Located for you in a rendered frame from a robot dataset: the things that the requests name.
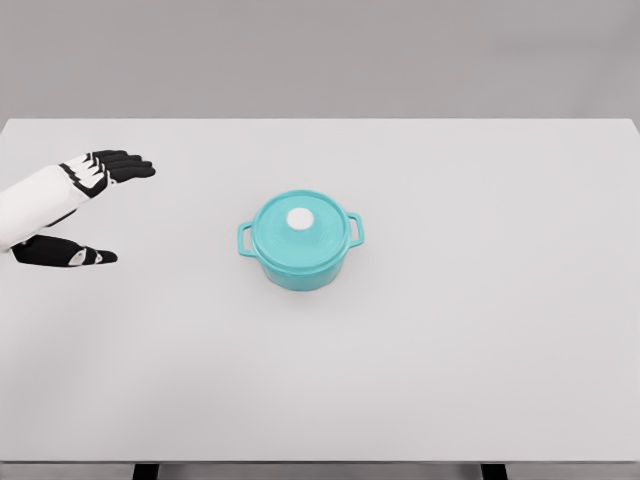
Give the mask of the teal lid with white knob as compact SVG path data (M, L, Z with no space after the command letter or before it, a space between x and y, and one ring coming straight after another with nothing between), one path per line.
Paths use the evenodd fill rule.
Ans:
M304 209L312 216L307 227L294 228L289 213ZM251 242L259 259L285 272L316 270L333 263L348 246L349 220L330 197L312 190L279 194L258 211Z

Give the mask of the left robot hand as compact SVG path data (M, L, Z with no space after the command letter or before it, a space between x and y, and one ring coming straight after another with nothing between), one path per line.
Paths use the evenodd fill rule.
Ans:
M114 185L156 174L152 162L125 150L100 150L46 166L0 192L0 252L21 264L78 268L113 264L115 252L44 235Z

